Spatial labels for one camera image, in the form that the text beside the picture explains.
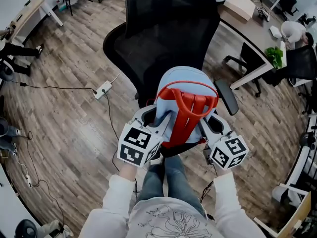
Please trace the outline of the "white curved table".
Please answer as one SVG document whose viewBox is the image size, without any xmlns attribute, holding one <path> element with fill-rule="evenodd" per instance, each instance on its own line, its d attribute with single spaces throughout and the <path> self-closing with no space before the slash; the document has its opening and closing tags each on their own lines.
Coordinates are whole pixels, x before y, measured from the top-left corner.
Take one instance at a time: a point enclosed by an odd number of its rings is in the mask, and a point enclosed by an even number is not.
<svg viewBox="0 0 317 238">
<path fill-rule="evenodd" d="M 16 226 L 23 219 L 32 221 L 37 228 L 41 226 L 17 197 L 0 165 L 0 231 L 6 238 L 13 238 Z"/>
</svg>

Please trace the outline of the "person's left forearm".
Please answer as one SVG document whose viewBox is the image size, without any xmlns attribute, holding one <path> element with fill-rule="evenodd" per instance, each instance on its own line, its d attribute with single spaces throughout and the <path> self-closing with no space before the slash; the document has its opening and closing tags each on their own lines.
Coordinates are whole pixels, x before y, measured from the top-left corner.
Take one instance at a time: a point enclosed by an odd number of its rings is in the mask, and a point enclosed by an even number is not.
<svg viewBox="0 0 317 238">
<path fill-rule="evenodd" d="M 137 167 L 124 163 L 112 175 L 102 208 L 90 212 L 79 238 L 125 238 Z"/>
</svg>

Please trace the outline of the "black mesh chair with headrest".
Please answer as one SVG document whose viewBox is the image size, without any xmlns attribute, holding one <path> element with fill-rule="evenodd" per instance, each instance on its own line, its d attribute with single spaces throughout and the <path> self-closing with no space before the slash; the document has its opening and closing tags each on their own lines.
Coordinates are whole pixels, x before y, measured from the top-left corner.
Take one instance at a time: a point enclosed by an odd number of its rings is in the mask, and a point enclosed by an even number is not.
<svg viewBox="0 0 317 238">
<path fill-rule="evenodd" d="M 219 100 L 231 115 L 238 111 L 226 82 L 202 71 L 219 22 L 215 0 L 126 0 L 126 21 L 104 40 L 105 55 L 135 86 L 139 109 L 156 105 L 156 118 L 171 112 L 157 150 L 165 157 L 206 142 L 199 121 L 210 125 Z M 226 135 L 211 130 L 206 143 Z"/>
</svg>

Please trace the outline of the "black round object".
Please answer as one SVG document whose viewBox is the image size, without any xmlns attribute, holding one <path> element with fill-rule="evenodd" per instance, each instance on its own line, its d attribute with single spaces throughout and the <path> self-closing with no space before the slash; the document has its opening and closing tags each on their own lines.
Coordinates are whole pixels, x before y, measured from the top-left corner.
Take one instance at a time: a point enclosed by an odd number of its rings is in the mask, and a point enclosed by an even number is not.
<svg viewBox="0 0 317 238">
<path fill-rule="evenodd" d="M 15 229 L 14 238 L 37 238 L 37 233 L 35 224 L 28 219 L 23 219 Z"/>
</svg>

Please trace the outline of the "dark long desk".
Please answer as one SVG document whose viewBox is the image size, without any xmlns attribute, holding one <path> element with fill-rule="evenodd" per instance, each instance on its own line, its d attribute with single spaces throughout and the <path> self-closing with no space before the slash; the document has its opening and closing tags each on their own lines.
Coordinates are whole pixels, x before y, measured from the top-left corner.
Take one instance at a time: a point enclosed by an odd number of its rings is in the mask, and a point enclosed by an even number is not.
<svg viewBox="0 0 317 238">
<path fill-rule="evenodd" d="M 269 30 L 272 25 L 280 27 L 280 22 L 261 20 L 256 8 L 257 6 L 250 0 L 245 0 L 242 6 L 238 5 L 233 8 L 227 7 L 225 4 L 218 6 L 220 25 L 247 44 L 264 62 L 254 71 L 233 82 L 230 85 L 232 90 L 273 69 L 273 65 L 264 52 L 269 47 L 280 47 L 280 39 L 273 37 Z"/>
</svg>

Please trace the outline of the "white metal rack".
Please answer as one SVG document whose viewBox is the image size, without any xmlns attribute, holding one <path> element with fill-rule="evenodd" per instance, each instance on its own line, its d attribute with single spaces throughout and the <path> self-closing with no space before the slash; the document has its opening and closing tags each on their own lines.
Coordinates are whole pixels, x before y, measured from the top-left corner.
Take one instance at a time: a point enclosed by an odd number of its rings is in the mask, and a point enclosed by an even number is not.
<svg viewBox="0 0 317 238">
<path fill-rule="evenodd" d="M 285 185 L 278 185 L 272 191 L 272 197 L 279 202 L 288 198 L 292 206 L 298 207 L 302 201 L 302 196 L 287 188 L 287 186 L 299 188 L 299 180 L 302 174 L 306 174 L 313 179 L 317 178 L 317 113 L 308 115 L 305 133 L 310 132 L 313 133 L 316 142 L 311 146 L 300 146 L 295 164 L 286 179 Z"/>
</svg>

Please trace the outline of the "green potted plant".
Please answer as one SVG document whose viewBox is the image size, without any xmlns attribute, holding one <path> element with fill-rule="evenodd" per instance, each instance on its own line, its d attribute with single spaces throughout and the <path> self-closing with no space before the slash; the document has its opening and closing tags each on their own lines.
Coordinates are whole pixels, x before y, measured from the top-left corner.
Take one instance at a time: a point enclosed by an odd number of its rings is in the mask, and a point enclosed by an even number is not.
<svg viewBox="0 0 317 238">
<path fill-rule="evenodd" d="M 266 48 L 265 55 L 275 69 L 282 68 L 283 51 L 279 47 Z"/>
</svg>

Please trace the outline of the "person's blue jeans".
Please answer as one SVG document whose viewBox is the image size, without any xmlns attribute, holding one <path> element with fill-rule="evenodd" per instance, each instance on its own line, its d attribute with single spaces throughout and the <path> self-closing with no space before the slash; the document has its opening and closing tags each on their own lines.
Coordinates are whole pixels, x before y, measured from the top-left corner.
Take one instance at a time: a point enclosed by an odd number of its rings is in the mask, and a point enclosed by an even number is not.
<svg viewBox="0 0 317 238">
<path fill-rule="evenodd" d="M 168 197 L 184 201 L 194 207 L 202 216 L 205 211 L 188 183 L 185 168 L 178 155 L 164 158 L 161 164 L 150 165 L 143 181 L 137 203 L 155 197 L 164 197 L 163 181 L 167 179 Z"/>
</svg>

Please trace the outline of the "person's white printed sweatshirt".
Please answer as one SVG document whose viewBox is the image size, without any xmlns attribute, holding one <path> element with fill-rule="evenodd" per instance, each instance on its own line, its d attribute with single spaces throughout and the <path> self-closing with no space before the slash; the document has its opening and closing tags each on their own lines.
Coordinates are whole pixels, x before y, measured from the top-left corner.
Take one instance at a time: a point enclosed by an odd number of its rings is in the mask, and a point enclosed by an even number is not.
<svg viewBox="0 0 317 238">
<path fill-rule="evenodd" d="M 138 202 L 128 228 L 126 238 L 223 238 L 190 204 L 167 197 Z"/>
</svg>

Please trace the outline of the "small white device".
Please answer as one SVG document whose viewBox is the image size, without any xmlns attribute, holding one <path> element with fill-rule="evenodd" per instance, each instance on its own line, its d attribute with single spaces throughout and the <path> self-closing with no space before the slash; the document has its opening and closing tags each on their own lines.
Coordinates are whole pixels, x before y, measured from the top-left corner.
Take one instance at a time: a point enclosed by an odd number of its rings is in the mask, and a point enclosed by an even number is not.
<svg viewBox="0 0 317 238">
<path fill-rule="evenodd" d="M 258 17 L 262 20 L 270 21 L 270 14 L 263 6 L 256 6 L 256 12 L 258 13 Z"/>
</svg>

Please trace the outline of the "grey garment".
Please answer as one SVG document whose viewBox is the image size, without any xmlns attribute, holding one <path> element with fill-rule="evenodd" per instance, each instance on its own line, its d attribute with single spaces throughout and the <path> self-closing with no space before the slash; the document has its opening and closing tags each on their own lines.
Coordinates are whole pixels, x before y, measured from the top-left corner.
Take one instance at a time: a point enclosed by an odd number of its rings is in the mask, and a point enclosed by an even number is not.
<svg viewBox="0 0 317 238">
<path fill-rule="evenodd" d="M 53 238 L 74 237 L 74 233 L 72 232 L 70 227 L 66 224 L 60 223 L 57 219 L 37 228 L 37 238 L 45 238 L 48 235 L 52 235 Z"/>
</svg>

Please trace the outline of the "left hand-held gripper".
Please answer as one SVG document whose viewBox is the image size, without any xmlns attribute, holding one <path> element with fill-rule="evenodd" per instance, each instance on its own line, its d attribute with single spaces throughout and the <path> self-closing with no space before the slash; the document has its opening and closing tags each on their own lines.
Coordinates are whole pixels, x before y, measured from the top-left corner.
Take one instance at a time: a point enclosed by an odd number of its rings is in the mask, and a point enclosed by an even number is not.
<svg viewBox="0 0 317 238">
<path fill-rule="evenodd" d="M 125 124 L 118 142 L 118 159 L 141 168 L 154 157 L 162 143 L 160 135 L 165 133 L 171 119 L 171 112 L 156 118 L 156 110 L 156 105 L 143 107 L 130 124 Z"/>
</svg>

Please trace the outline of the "small white box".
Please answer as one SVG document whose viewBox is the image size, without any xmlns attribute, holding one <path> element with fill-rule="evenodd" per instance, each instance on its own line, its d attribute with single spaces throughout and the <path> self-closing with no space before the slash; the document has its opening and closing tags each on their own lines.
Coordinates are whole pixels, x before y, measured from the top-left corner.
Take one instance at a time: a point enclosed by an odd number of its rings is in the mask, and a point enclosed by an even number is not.
<svg viewBox="0 0 317 238">
<path fill-rule="evenodd" d="M 270 30 L 270 32 L 271 32 L 273 37 L 275 37 L 277 39 L 281 39 L 282 38 L 282 34 L 281 34 L 280 30 L 277 27 L 270 26 L 269 30 Z"/>
</svg>

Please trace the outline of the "person's white shoe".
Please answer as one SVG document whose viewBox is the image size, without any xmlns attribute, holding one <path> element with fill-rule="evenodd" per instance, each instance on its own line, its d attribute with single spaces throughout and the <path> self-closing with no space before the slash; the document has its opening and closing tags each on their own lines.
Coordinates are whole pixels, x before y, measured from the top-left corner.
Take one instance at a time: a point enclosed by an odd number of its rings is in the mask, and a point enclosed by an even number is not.
<svg viewBox="0 0 317 238">
<path fill-rule="evenodd" d="M 162 155 L 160 155 L 160 157 L 156 158 L 156 159 L 152 159 L 150 160 L 150 165 L 161 165 L 163 163 L 164 157 Z"/>
</svg>

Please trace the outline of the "light wooden panel table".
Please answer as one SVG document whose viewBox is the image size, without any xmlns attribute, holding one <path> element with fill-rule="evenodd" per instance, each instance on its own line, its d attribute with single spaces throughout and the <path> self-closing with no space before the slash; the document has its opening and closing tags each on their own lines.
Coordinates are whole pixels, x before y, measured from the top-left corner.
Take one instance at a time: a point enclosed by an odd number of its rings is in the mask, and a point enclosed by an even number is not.
<svg viewBox="0 0 317 238">
<path fill-rule="evenodd" d="M 267 231 L 273 238 L 292 238 L 293 234 L 300 228 L 304 220 L 308 217 L 312 206 L 312 193 L 311 192 L 297 192 L 299 195 L 303 195 L 304 198 L 300 205 L 292 215 L 286 225 L 277 233 L 264 224 L 261 220 L 254 217 L 254 222 Z"/>
</svg>

